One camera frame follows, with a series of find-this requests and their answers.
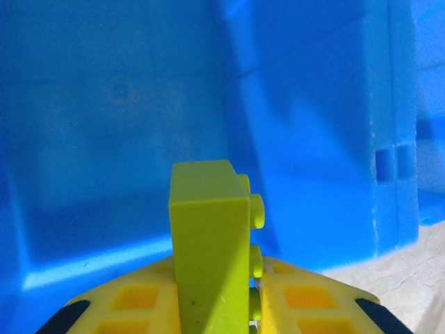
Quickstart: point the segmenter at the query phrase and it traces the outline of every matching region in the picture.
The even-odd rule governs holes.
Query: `black rubber trim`
[[[77,301],[61,308],[35,334],[66,334],[90,304],[89,301]]]
[[[355,302],[375,322],[385,334],[413,334],[407,326],[397,319],[386,307],[366,299],[355,299]]]

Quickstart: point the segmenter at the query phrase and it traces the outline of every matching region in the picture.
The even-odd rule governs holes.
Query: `concrete floor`
[[[413,246],[324,274],[375,294],[416,334],[445,333],[445,222],[421,227]]]

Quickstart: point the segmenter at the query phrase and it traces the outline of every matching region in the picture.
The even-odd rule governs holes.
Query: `blue plastic bin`
[[[255,242],[308,269],[412,243],[419,212],[445,218],[445,179],[427,180],[445,166],[443,66],[425,65],[444,16],[414,2],[414,31],[410,6],[2,1],[2,333],[171,254],[176,161],[230,159],[266,203]]]

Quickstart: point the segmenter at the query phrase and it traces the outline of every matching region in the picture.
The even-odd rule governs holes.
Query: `plastic toy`
[[[169,208],[173,257],[72,299],[38,334],[411,333],[372,294],[250,245],[264,207],[228,161],[175,164]]]

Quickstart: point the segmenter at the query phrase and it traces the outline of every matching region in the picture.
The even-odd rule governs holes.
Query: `rectangular slot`
[[[394,158],[390,149],[375,151],[375,175],[377,183],[394,180]]]
[[[410,179],[416,175],[416,155],[413,145],[397,147],[397,172],[399,179]]]

